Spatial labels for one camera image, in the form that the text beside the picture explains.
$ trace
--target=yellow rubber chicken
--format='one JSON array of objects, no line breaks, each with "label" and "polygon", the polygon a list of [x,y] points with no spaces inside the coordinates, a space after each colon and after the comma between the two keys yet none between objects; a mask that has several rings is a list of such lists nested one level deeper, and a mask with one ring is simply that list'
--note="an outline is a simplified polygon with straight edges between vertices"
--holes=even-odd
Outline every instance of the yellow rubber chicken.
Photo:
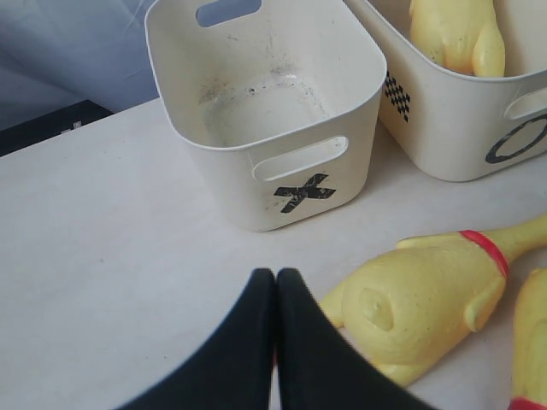
[{"label": "yellow rubber chicken", "polygon": [[410,41],[449,70],[502,77],[505,44],[493,0],[412,0]]},{"label": "yellow rubber chicken", "polygon": [[404,387],[485,325],[509,264],[542,246],[547,214],[491,231],[410,237],[359,267],[320,306],[376,368]]},{"label": "yellow rubber chicken", "polygon": [[509,410],[547,410],[547,269],[532,271],[517,297]]}]

